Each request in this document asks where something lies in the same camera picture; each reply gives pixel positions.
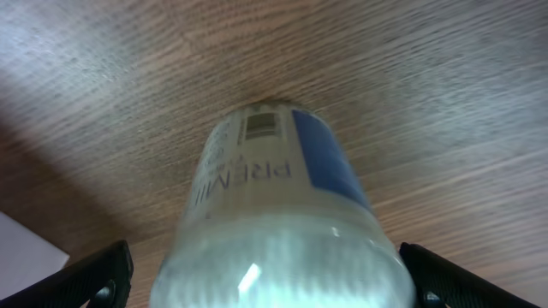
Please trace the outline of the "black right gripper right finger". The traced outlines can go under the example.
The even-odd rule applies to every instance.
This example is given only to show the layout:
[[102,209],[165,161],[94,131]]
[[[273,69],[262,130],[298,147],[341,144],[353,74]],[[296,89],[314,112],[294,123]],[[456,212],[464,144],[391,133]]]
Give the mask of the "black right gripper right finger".
[[401,243],[415,308],[538,308],[417,244]]

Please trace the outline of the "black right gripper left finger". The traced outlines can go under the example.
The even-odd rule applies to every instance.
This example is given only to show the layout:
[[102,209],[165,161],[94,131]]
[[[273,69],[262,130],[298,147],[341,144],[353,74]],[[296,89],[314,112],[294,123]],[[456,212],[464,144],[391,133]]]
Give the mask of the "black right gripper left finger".
[[1,301],[1,308],[125,308],[134,265],[119,240]]

